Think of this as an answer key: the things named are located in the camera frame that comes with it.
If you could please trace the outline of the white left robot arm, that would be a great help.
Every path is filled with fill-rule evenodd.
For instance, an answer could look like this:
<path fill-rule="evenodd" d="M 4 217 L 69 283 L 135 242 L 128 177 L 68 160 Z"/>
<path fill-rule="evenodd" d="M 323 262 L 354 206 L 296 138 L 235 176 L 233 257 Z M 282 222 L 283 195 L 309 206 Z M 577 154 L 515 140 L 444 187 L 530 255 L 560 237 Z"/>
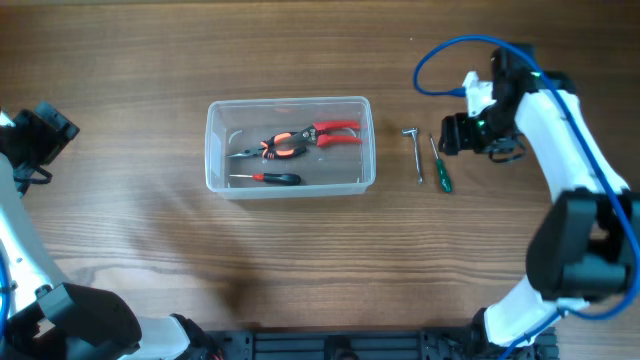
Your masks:
<path fill-rule="evenodd" d="M 80 129 L 47 102 L 1 117 L 1 356 L 4 359 L 221 359 L 177 314 L 138 317 L 117 294 L 70 282 L 22 198 L 50 183 L 49 165 Z"/>

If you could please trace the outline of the green handled screwdriver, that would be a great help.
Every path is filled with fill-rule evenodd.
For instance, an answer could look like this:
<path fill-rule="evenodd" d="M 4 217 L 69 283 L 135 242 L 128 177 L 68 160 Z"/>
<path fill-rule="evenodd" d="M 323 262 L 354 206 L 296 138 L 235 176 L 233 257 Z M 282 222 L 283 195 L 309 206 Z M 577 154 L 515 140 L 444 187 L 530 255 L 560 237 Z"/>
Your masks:
<path fill-rule="evenodd" d="M 438 152 L 438 149 L 436 147 L 436 144 L 435 144 L 435 141 L 434 141 L 434 138 L 433 138 L 432 134 L 429 134 L 429 140 L 430 140 L 430 143 L 431 143 L 432 150 L 434 152 L 436 170 L 437 170 L 437 174 L 438 174 L 438 178 L 439 178 L 439 183 L 440 183 L 441 189 L 445 193 L 451 193 L 453 191 L 451 179 L 450 179 L 449 174 L 448 174 L 448 172 L 446 170 L 446 167 L 445 167 L 445 164 L 444 164 L 443 160 L 439 156 L 439 152 Z"/>

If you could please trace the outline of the silver L-shaped socket wrench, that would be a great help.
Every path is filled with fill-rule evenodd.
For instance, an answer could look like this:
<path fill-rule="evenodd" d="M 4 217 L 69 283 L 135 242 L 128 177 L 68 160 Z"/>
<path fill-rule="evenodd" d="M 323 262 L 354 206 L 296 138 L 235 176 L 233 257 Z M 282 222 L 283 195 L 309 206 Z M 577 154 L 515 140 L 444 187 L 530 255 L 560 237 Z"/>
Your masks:
<path fill-rule="evenodd" d="M 416 127 L 404 128 L 401 130 L 401 133 L 404 137 L 410 137 L 413 141 L 414 158 L 415 158 L 416 171 L 417 171 L 417 182 L 419 184 L 423 184 L 424 177 L 423 177 L 423 169 L 422 169 L 420 145 L 419 145 L 419 129 Z"/>

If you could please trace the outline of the black red handled screwdriver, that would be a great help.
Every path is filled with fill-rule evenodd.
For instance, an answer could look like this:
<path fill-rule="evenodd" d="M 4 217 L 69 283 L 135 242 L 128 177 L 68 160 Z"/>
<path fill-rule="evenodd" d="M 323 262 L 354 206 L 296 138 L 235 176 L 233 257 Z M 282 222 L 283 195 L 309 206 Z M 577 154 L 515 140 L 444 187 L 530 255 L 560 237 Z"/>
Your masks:
<path fill-rule="evenodd" d="M 252 175 L 233 174 L 232 177 L 252 179 L 257 182 L 276 184 L 276 185 L 282 185 L 282 186 L 297 186 L 297 185 L 300 185 L 302 182 L 302 179 L 299 175 L 291 174 L 291 173 L 259 173 L 259 174 L 252 174 Z"/>

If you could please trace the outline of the clear plastic container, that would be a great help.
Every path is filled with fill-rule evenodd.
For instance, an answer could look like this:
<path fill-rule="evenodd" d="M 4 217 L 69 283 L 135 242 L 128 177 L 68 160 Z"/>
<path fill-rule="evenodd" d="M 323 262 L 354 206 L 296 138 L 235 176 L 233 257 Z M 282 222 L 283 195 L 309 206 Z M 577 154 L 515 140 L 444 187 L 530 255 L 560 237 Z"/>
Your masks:
<path fill-rule="evenodd" d="M 224 100 L 208 109 L 207 187 L 227 200 L 361 194 L 376 179 L 361 96 Z"/>

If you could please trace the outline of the orange black long-nose pliers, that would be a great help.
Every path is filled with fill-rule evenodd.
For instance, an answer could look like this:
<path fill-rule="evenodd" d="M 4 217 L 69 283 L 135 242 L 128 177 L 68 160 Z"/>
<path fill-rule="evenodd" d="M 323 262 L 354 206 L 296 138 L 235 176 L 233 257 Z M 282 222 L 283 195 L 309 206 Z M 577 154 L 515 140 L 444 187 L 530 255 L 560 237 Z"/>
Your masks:
<path fill-rule="evenodd" d="M 262 141 L 258 146 L 229 155 L 229 158 L 262 157 L 267 160 L 287 160 L 298 157 L 307 151 L 307 147 L 285 146 L 295 135 L 295 132 L 283 132 Z"/>

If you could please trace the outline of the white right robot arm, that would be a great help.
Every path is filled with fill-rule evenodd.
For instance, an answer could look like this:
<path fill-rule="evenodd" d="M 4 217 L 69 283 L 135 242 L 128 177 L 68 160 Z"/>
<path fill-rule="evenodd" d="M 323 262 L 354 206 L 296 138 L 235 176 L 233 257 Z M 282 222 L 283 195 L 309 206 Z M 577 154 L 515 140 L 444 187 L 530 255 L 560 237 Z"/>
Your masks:
<path fill-rule="evenodd" d="M 456 94 L 467 110 L 442 121 L 438 149 L 472 150 L 495 163 L 518 158 L 527 141 L 548 183 L 552 208 L 526 254 L 524 278 L 499 302 L 478 311 L 466 352 L 510 353 L 572 314 L 614 295 L 628 306 L 639 292 L 639 196 L 612 169 L 581 114 L 572 81 L 543 72 L 529 45 L 497 48 L 492 78 L 469 72 Z"/>

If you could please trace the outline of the red handled snips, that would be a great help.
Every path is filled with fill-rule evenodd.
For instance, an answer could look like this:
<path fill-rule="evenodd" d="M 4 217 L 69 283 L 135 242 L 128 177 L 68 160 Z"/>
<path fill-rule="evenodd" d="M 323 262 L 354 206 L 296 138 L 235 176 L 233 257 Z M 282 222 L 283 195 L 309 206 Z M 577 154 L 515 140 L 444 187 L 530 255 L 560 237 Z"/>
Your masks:
<path fill-rule="evenodd" d="M 337 134 L 341 130 L 359 130 L 358 121 L 335 120 L 315 122 L 309 127 L 296 132 L 284 140 L 284 143 L 305 143 L 317 147 L 328 147 L 336 144 L 361 144 L 362 140 L 355 135 Z"/>

